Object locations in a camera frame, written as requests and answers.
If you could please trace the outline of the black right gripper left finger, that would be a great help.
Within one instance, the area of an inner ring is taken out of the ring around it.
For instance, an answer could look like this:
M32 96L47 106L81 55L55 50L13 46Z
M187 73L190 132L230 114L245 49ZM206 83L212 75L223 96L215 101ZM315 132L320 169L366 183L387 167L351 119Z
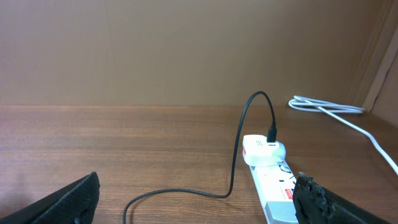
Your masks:
M100 182L92 172L1 219L1 224L92 224Z

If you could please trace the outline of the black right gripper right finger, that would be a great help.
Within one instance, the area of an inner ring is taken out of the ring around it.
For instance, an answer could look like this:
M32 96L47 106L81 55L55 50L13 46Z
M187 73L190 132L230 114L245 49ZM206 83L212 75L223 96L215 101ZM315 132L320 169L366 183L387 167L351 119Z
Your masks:
M389 224L313 181L298 177L293 194L299 224Z

